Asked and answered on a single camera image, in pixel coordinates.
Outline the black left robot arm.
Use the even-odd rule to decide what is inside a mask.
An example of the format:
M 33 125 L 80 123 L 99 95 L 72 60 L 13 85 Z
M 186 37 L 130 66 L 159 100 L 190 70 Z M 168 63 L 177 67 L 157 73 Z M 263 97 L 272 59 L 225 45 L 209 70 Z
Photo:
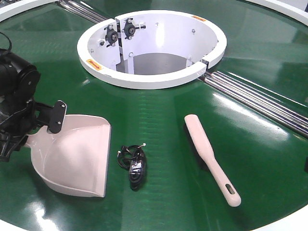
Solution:
M 34 100 L 37 68 L 10 50 L 0 50 L 0 160 L 8 162 L 32 130 L 48 126 L 52 106 Z

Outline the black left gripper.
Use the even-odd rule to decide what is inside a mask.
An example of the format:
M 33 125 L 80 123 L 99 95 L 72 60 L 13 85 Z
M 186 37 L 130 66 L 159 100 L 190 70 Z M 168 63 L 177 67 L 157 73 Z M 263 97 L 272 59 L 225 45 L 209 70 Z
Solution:
M 52 123 L 53 106 L 39 103 L 30 98 L 24 104 L 15 105 L 15 111 L 11 114 L 0 112 L 0 160 L 9 162 L 13 151 L 20 150 L 28 138 L 28 134 L 47 126 L 50 132 L 54 132 Z

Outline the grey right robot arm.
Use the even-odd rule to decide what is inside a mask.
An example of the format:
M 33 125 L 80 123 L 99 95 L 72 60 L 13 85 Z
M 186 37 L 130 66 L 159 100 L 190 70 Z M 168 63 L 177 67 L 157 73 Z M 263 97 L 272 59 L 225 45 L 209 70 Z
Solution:
M 305 171 L 306 173 L 308 173 L 308 157 L 306 157 L 306 159 L 305 159 L 304 171 Z

